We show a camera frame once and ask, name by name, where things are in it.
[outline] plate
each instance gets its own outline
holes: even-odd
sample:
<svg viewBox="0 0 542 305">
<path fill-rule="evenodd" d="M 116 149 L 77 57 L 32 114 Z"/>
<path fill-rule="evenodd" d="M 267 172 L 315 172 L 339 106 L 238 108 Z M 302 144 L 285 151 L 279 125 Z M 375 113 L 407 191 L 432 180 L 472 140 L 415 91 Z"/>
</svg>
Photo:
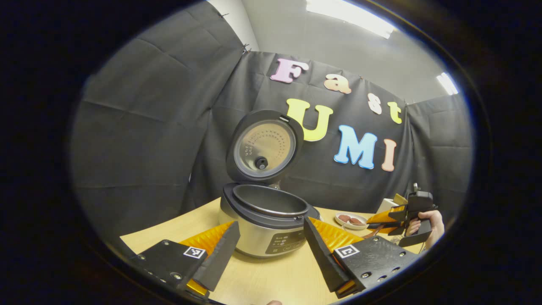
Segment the plate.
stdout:
<svg viewBox="0 0 542 305">
<path fill-rule="evenodd" d="M 348 223 L 345 223 L 344 221 L 340 220 L 339 219 L 339 215 L 346 215 L 346 216 L 350 216 L 351 218 L 356 218 L 358 219 L 359 221 L 362 222 L 363 226 L 357 226 L 357 225 L 353 225 L 351 224 L 350 222 Z M 349 213 L 349 212 L 339 212 L 337 214 L 335 214 L 335 221 L 339 223 L 339 225 L 344 225 L 345 227 L 349 228 L 349 229 L 352 229 L 352 230 L 363 230 L 363 229 L 366 229 L 369 225 L 367 224 L 367 219 L 359 216 L 359 215 L 356 215 L 354 213 Z"/>
</svg>

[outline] blue letter m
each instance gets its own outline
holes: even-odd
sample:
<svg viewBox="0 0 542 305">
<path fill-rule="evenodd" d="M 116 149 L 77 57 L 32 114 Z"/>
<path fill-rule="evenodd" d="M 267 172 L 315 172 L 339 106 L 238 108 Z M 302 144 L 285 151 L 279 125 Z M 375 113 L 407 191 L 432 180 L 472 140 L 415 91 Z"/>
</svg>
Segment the blue letter m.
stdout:
<svg viewBox="0 0 542 305">
<path fill-rule="evenodd" d="M 369 132 L 364 134 L 361 141 L 358 142 L 358 137 L 354 128 L 348 125 L 339 126 L 339 130 L 342 134 L 339 153 L 333 158 L 339 163 L 348 163 L 347 152 L 350 152 L 350 160 L 352 164 L 355 164 L 359 157 L 359 166 L 367 169 L 375 167 L 373 164 L 373 153 L 375 152 L 375 143 L 377 137 Z"/>
</svg>

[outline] hand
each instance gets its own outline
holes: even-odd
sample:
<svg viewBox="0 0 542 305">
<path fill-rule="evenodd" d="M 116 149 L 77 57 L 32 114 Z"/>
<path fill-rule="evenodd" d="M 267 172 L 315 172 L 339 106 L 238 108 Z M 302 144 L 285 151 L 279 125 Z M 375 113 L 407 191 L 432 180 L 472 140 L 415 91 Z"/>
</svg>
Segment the hand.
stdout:
<svg viewBox="0 0 542 305">
<path fill-rule="evenodd" d="M 406 234 L 405 236 L 410 236 L 418 231 L 420 228 L 420 219 L 428 219 L 431 223 L 431 234 L 429 235 L 429 238 L 425 241 L 425 248 L 429 249 L 431 248 L 437 240 L 444 234 L 444 223 L 442 222 L 442 215 L 439 211 L 433 210 L 433 211 L 427 211 L 427 212 L 419 212 L 418 218 L 413 218 L 408 228 L 406 228 Z"/>
</svg>

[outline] ceiling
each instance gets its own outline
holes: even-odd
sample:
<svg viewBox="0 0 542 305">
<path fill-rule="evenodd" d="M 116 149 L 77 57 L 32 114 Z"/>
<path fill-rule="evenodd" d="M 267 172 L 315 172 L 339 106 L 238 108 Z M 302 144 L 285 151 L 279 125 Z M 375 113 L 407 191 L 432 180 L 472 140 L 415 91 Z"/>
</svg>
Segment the ceiling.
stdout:
<svg viewBox="0 0 542 305">
<path fill-rule="evenodd" d="M 325 15 L 305 0 L 242 0 L 260 51 L 297 55 L 360 74 L 416 103 L 446 95 L 444 64 L 425 46 L 394 30 L 389 39 Z"/>
</svg>

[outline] black curtain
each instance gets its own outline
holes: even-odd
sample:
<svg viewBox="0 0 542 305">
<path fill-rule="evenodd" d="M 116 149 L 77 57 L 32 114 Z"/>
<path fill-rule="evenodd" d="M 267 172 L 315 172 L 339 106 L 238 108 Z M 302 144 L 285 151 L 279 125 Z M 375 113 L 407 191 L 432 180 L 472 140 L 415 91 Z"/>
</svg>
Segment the black curtain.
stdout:
<svg viewBox="0 0 542 305">
<path fill-rule="evenodd" d="M 412 181 L 431 192 L 446 227 L 463 205 L 474 157 L 474 125 L 461 95 L 406 107 L 414 146 Z"/>
<path fill-rule="evenodd" d="M 276 72 L 278 58 L 307 63 L 309 70 L 290 84 L 270 79 Z M 352 93 L 343 94 L 324 87 L 327 74 L 339 74 L 349 81 Z M 372 112 L 367 94 L 381 100 L 382 114 Z M 330 107 L 326 136 L 316 142 L 304 141 L 299 161 L 281 181 L 281 189 L 305 199 L 317 207 L 346 211 L 375 212 L 382 198 L 404 194 L 412 172 L 412 141 L 405 103 L 390 92 L 370 83 L 357 74 L 296 56 L 250 52 L 245 53 L 211 109 L 209 127 L 199 149 L 188 192 L 183 203 L 186 211 L 206 204 L 221 196 L 222 187 L 231 182 L 225 169 L 225 153 L 235 126 L 248 112 L 273 109 L 288 112 L 286 100 L 300 99 L 310 103 L 304 117 L 304 127 L 312 130 L 318 121 L 316 105 Z M 392 121 L 387 103 L 394 101 L 402 113 L 401 124 Z M 370 132 L 377 136 L 373 169 L 351 163 L 334 161 L 339 151 L 339 125 L 354 128 L 358 140 Z M 384 171 L 385 145 L 383 140 L 397 143 L 395 170 Z"/>
<path fill-rule="evenodd" d="M 73 187 L 102 239 L 181 213 L 210 108 L 242 43 L 209 3 L 173 14 L 124 45 L 90 77 L 75 111 Z"/>
</svg>

